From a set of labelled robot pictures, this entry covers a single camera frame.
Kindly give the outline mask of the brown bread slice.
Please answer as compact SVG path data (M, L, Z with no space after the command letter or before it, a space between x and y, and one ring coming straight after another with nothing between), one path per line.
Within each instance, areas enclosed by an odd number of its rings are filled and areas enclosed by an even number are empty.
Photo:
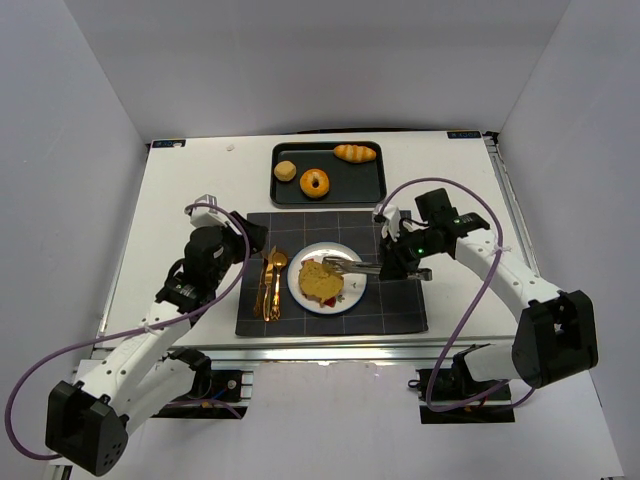
M341 292L344 278L322 263L307 260L299 271L298 284L304 295L323 303Z

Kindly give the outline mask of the golden bagel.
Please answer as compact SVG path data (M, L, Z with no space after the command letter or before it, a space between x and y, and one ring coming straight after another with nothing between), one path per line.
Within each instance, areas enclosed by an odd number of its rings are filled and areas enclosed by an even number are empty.
M300 189L310 199L320 199L330 190L330 180L324 170L309 169L300 178Z

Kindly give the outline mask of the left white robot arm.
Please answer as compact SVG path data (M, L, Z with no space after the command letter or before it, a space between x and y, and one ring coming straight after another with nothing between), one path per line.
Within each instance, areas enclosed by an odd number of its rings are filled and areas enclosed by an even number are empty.
M134 431L172 400L207 392L210 359L195 349L169 349L208 310L229 268L266 245L267 227L237 212L228 222L212 210L189 215L194 229L143 316L142 333L49 394L46 446L94 476L107 474Z

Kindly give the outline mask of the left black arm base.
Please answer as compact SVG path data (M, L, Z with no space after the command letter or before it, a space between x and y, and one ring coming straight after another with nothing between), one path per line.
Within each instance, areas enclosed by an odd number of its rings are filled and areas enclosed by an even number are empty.
M177 397L154 418L240 420L248 410L252 388L252 371L212 370L202 387Z

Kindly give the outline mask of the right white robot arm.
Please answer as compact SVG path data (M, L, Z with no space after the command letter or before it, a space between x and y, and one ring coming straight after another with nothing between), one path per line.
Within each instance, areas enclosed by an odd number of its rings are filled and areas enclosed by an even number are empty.
M462 396L473 398L510 380L539 389L597 365L594 307L584 292L566 292L544 280L503 246L497 223L459 213L445 189L415 202L422 219L417 227L408 227L387 202L374 210L381 226L380 279L428 280L421 260L448 254L472 271L482 291L492 291L517 322L512 345L474 345L455 354L450 380Z

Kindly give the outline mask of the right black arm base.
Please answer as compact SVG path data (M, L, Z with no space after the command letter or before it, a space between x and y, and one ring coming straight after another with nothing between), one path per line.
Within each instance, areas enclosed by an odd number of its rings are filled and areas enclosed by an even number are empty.
M408 389L418 396L420 421L423 425L508 424L515 422L509 386L503 386L489 396L467 403L468 395L464 395L454 384L449 369L441 369L438 372L431 401L435 406L445 407L457 402L465 401L466 403L461 408L445 412L432 411L426 402L427 384L431 373L431 369L417 370L415 376L407 382Z

